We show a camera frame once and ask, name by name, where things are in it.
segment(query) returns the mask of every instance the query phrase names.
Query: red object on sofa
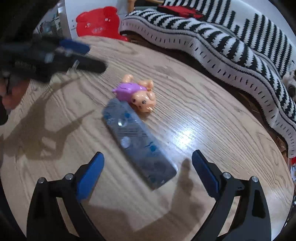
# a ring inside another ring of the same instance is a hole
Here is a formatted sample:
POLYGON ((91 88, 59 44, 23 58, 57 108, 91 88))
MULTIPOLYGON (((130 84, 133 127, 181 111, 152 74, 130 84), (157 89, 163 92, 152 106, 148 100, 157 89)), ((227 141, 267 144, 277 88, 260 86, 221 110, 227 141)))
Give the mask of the red object on sofa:
POLYGON ((104 7, 83 12, 76 18, 76 32, 79 37, 91 35, 128 41, 118 33, 120 19, 115 7, 104 7))

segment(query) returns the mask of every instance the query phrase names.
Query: human hand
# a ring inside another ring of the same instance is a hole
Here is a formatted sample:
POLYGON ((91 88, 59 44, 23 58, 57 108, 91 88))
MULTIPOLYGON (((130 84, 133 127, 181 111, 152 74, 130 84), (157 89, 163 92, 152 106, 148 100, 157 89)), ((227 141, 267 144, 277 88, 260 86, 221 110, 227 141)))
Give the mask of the human hand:
POLYGON ((11 93, 7 95, 5 81, 3 79, 0 80, 0 95, 2 96, 2 104, 4 105, 5 109, 13 110, 18 106, 22 100, 22 97, 27 91, 29 83, 30 80, 21 80, 16 86, 12 88, 11 93))

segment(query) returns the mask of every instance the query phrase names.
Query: red object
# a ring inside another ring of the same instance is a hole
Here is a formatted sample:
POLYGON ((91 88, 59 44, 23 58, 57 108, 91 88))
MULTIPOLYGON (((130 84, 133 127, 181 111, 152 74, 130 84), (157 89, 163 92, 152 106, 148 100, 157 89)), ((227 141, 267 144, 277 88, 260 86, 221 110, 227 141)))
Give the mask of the red object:
POLYGON ((183 6, 158 6, 157 11, 183 18, 196 18, 198 20, 202 20, 204 17, 204 15, 195 8, 183 6))
POLYGON ((104 7, 83 12, 76 18, 76 32, 79 37, 91 35, 128 41, 118 33, 119 17, 115 7, 104 7))

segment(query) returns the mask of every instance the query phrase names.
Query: round table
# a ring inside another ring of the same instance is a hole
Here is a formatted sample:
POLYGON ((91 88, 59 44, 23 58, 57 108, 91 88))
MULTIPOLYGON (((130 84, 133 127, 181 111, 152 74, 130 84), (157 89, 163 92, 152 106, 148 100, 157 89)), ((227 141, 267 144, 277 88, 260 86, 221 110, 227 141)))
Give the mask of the round table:
MULTIPOLYGON (((191 240, 215 203, 191 164, 196 149, 235 178, 257 176, 269 207, 272 237, 280 232, 292 202, 290 173, 272 138, 240 102, 164 54, 108 38, 80 40, 91 44, 90 55, 107 62, 105 73, 69 71, 55 74, 48 85, 31 83, 0 129, 0 177, 24 233, 38 178, 62 179, 100 151, 105 167, 83 206, 107 241, 191 240), (157 106, 145 123, 179 169, 157 190, 142 180, 102 120, 103 108, 114 98, 111 90, 125 74, 154 81, 157 106)), ((236 198, 221 233, 228 231, 237 203, 236 198)))

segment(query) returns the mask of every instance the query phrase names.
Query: toy pig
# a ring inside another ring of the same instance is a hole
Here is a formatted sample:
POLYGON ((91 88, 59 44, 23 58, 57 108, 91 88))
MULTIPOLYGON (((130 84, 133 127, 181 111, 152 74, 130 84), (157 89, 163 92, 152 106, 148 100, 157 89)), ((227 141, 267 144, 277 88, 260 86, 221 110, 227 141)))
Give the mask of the toy pig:
POLYGON ((122 83, 113 93, 120 101, 127 101, 136 105, 141 112, 151 112, 156 105, 155 94, 152 92, 154 87, 152 80, 142 80, 138 84, 132 83, 133 76, 126 74, 122 83))

